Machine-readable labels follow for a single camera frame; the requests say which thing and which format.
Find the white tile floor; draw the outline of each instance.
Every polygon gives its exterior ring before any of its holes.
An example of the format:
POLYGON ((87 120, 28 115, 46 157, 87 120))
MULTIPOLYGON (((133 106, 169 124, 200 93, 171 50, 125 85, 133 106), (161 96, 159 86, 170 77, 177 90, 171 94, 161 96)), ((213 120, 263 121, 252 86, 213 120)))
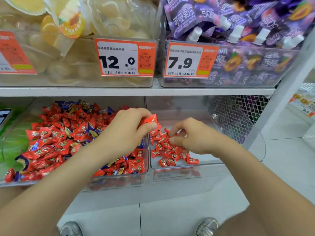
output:
MULTIPOLYGON (((315 152, 301 139, 308 128, 307 123, 285 109, 264 136, 266 157, 263 163, 315 203, 315 152)), ((63 216, 58 226, 69 220, 77 221, 86 236, 190 236, 204 217, 215 217, 223 222, 247 205, 234 179, 226 176, 203 194, 70 214, 63 216)))

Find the price tag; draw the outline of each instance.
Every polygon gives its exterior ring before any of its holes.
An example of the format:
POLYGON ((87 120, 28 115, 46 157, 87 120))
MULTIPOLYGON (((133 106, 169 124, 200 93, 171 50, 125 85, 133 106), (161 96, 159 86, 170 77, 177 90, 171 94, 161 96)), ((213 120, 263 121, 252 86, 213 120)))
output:
POLYGON ((170 42, 164 76, 208 78, 219 46, 170 42))
POLYGON ((12 31, 0 30, 0 74, 36 75, 12 31))
POLYGON ((94 39, 102 76, 153 77, 156 41, 94 39))

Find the white shelf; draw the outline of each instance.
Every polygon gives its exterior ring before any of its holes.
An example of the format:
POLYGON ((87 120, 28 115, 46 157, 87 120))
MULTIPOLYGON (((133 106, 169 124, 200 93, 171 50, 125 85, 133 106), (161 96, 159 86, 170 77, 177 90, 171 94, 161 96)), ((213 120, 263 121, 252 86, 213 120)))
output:
POLYGON ((274 91, 272 88, 163 88, 154 79, 151 88, 0 87, 0 97, 272 95, 274 91))

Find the shoe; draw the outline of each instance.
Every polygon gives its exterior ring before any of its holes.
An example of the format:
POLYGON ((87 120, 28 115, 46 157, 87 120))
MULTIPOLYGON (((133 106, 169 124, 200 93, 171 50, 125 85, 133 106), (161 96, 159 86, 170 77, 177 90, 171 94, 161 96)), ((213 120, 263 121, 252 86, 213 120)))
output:
POLYGON ((69 221, 66 222, 61 230, 61 236, 83 236, 82 230, 77 222, 69 221))
POLYGON ((193 236, 212 236, 218 227, 219 223, 215 218, 205 218, 193 236))

